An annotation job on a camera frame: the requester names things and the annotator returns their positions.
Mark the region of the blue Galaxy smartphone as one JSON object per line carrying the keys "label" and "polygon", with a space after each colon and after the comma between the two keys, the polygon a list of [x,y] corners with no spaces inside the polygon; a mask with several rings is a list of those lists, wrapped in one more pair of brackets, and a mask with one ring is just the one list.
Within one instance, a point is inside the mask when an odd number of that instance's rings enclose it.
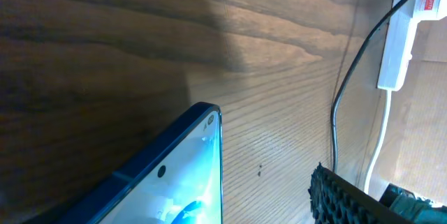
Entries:
{"label": "blue Galaxy smartphone", "polygon": [[91,191],[31,223],[223,222],[222,115],[198,102]]}

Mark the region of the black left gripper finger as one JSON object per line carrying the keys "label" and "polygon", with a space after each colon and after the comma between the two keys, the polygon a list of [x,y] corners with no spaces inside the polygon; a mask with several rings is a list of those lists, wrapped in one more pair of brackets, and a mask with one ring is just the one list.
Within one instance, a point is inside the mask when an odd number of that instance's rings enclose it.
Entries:
{"label": "black left gripper finger", "polygon": [[315,224],[405,224],[410,221],[318,165],[308,189]]}

